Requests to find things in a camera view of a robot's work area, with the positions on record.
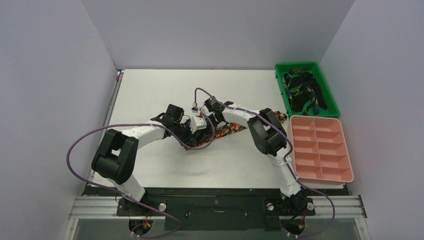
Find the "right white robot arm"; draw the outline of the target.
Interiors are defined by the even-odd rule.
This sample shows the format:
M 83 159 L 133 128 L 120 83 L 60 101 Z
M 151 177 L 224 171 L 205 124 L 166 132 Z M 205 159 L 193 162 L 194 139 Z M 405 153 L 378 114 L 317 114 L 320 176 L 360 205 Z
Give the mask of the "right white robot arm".
M 220 124 L 236 123 L 249 129 L 257 150 L 266 155 L 274 169 L 278 180 L 278 188 L 283 195 L 282 207 L 292 216 L 301 214 L 308 203 L 303 187 L 298 183 L 291 160 L 288 155 L 281 153 L 287 146 L 287 133 L 270 108 L 248 110 L 233 102 L 220 103 L 210 97 L 204 102 L 206 109 L 215 121 Z

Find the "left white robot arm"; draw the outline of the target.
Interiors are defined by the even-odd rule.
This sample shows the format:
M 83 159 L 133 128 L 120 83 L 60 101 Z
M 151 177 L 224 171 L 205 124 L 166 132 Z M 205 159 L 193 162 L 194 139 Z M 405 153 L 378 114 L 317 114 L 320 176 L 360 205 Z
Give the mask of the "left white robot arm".
M 151 118 L 145 125 L 123 131 L 108 129 L 104 133 L 91 168 L 130 200 L 129 208 L 136 215 L 143 215 L 149 210 L 149 201 L 144 197 L 147 192 L 133 175 L 137 151 L 172 135 L 193 148 L 209 126 L 208 119 L 202 113 L 186 121 L 182 121 L 183 116 L 181 107 L 169 104 L 166 112 Z

